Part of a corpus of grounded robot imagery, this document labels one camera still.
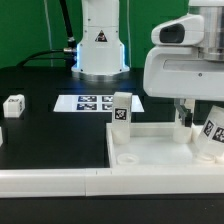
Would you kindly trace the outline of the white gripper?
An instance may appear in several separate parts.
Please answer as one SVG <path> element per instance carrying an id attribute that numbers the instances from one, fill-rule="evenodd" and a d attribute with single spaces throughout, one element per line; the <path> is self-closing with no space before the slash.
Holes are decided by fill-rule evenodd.
<path id="1" fill-rule="evenodd" d="M 224 101 L 224 63 L 199 57 L 204 28 L 204 18 L 192 14 L 158 25 L 151 33 L 155 47 L 145 61 L 145 92 L 152 97 L 184 98 L 174 100 L 184 127 L 191 127 L 193 119 L 185 99 Z"/>

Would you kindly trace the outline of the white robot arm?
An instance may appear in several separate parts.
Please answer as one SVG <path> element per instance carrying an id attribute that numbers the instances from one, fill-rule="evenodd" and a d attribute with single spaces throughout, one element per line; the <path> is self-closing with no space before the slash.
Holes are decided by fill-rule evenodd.
<path id="1" fill-rule="evenodd" d="M 119 39 L 119 0 L 82 0 L 83 38 L 74 75 L 105 80 L 127 72 Z M 183 119 L 186 100 L 224 101 L 224 0 L 189 0 L 188 13 L 156 26 L 146 57 L 143 89 L 172 98 Z"/>

